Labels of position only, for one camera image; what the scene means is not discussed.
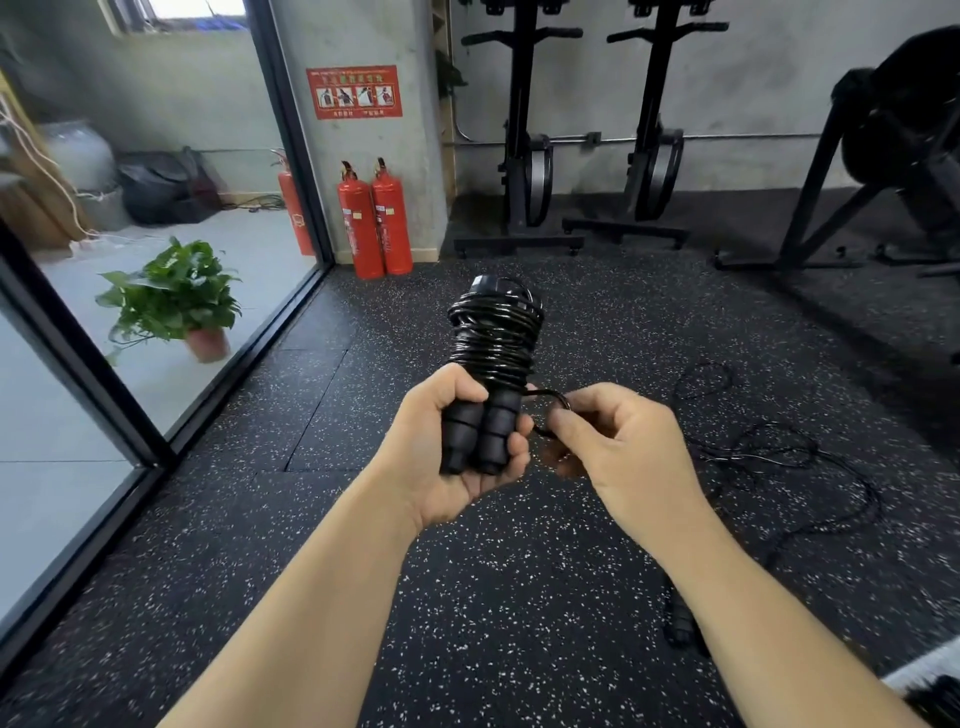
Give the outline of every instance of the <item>concrete pillar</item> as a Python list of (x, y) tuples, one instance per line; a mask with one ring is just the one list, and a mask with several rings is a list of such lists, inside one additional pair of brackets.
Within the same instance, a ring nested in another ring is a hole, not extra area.
[[(403, 181), (414, 260), (446, 231), (433, 29), (426, 0), (274, 0), (280, 43), (338, 262), (350, 262), (337, 184), (348, 160), (370, 181), (377, 157)], [(395, 65), (402, 118), (317, 119), (307, 68)]]

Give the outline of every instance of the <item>left hand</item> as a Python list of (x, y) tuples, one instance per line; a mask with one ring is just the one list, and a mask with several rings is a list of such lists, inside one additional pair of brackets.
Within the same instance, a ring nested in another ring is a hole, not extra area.
[(375, 480), (405, 499), (418, 533), (428, 525), (452, 521), (485, 493), (517, 480), (530, 464), (527, 436), (534, 422), (529, 415), (521, 414), (516, 419), (516, 432), (507, 440), (511, 460), (503, 473), (440, 475), (441, 412), (454, 400), (483, 401), (487, 396), (487, 390), (467, 370), (459, 364), (447, 364), (403, 398), (367, 467)]

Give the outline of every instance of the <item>black foam handle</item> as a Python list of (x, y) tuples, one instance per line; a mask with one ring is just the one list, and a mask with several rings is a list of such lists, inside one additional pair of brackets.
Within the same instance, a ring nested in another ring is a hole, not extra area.
[(523, 395), (512, 389), (493, 389), (484, 402), (483, 426), (472, 465), (484, 475), (500, 475), (510, 462), (507, 438), (516, 430)]
[(507, 439), (516, 430), (522, 400), (512, 389), (491, 389), (485, 402), (456, 400), (444, 409), (440, 472), (501, 474), (510, 462)]
[(444, 409), (441, 473), (459, 475), (467, 469), (477, 445), (483, 415), (483, 402), (456, 400)]
[(697, 643), (697, 621), (670, 577), (664, 585), (663, 635), (671, 647), (686, 649)]

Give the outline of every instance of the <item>safety instruction sign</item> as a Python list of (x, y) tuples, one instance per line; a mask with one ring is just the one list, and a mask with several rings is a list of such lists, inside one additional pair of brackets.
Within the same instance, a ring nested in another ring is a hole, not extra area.
[(307, 68), (318, 119), (397, 118), (403, 115), (395, 65)]

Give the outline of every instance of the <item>wall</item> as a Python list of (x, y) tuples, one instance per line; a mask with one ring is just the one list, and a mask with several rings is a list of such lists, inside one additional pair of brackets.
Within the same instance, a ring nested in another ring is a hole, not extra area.
[[(414, 260), (446, 230), (436, 70), (425, 0), (274, 0), (274, 14), (338, 260), (349, 262), (336, 185), (347, 159), (369, 180), (378, 156), (403, 180)], [(306, 69), (396, 65), (403, 117), (319, 121)]]
[[(503, 138), (510, 52), (498, 43), (466, 49), (460, 38), (510, 29), (513, 13), (491, 17), (474, 3), (451, 0), (454, 62), (469, 86), (457, 94), (461, 129), (471, 138)], [(876, 65), (903, 40), (958, 21), (956, 0), (717, 0), (706, 20), (730, 21), (721, 34), (696, 34), (674, 46), (664, 92), (667, 127), (690, 133), (818, 133), (829, 94), (844, 72)], [(688, 19), (686, 12), (681, 22)], [(606, 36), (653, 27), (633, 18), (626, 0), (571, 0), (540, 25), (579, 26), (579, 40), (551, 38), (534, 60), (529, 129), (551, 135), (599, 131), (632, 136), (649, 56), (641, 40), (608, 44)], [(803, 183), (816, 139), (689, 140), (680, 189), (791, 187)], [(622, 189), (630, 145), (584, 151), (558, 147), (554, 192)], [(499, 192), (501, 148), (457, 150), (458, 192)], [(828, 184), (852, 183), (834, 164)]]
[(120, 152), (251, 150), (204, 156), (225, 189), (278, 190), (279, 132), (248, 32), (118, 37), (97, 0), (8, 5), (33, 35), (21, 66), (48, 110), (89, 119)]

